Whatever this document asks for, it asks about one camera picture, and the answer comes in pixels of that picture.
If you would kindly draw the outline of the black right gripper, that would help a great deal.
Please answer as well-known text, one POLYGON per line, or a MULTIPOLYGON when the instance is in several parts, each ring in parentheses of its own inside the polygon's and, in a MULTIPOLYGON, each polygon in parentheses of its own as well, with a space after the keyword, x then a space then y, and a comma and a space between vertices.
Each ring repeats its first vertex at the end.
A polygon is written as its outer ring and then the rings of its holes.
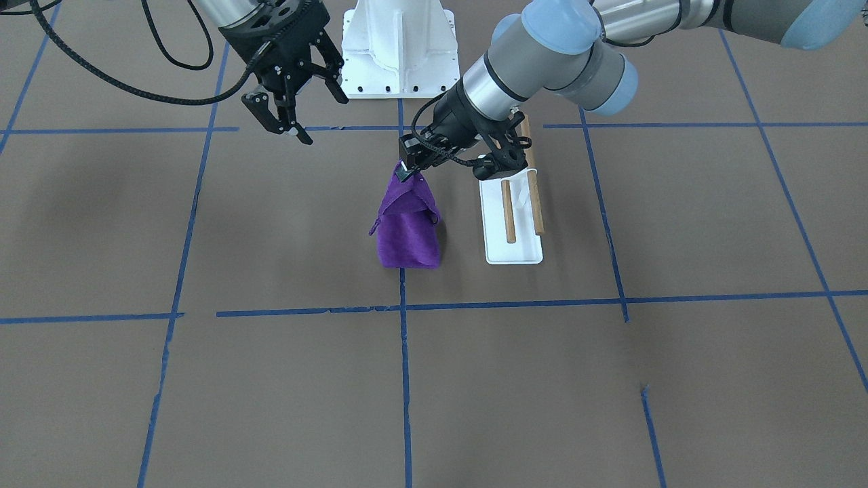
POLYGON ((254 1, 250 12, 220 29, 264 87, 242 95, 243 105, 265 130, 289 133, 304 145, 313 139, 298 121, 296 96, 308 81, 319 78, 337 103, 349 102, 339 85, 343 56, 326 31, 329 21, 322 1, 254 1))

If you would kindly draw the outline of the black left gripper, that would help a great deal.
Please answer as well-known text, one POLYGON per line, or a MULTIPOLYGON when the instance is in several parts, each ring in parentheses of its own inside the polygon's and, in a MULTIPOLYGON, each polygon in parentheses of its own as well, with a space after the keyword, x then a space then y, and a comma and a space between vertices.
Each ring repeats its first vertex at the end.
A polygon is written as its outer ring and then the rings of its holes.
POLYGON ((422 171, 448 161, 469 167, 475 178, 502 178, 527 169, 530 137, 518 134, 525 115, 517 108, 503 121, 491 121, 459 102, 436 102, 431 124, 399 139, 396 178, 401 184, 424 180, 422 171))

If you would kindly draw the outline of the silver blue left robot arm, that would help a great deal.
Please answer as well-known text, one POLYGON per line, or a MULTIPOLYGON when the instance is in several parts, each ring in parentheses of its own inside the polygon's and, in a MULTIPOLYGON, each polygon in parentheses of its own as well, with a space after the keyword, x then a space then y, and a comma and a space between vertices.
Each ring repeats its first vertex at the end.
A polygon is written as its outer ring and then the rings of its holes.
POLYGON ((527 166, 520 107, 538 92, 613 115, 637 92, 626 47, 675 30, 719 28, 782 47, 815 50, 838 38, 863 1, 533 1, 505 16, 491 44, 456 84, 430 101, 432 121, 399 140, 405 182, 446 161, 478 180, 527 166))

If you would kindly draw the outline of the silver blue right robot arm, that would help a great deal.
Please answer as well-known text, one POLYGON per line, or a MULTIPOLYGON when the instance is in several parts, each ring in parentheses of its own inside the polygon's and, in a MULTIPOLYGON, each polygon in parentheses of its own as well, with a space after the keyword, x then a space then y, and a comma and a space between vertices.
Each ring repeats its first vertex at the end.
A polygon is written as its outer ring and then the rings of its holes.
POLYGON ((321 1, 201 1, 209 18, 256 77, 243 105, 265 130, 313 144, 296 115, 296 97, 313 77, 338 103, 349 99, 340 86, 344 58, 326 26, 321 1))

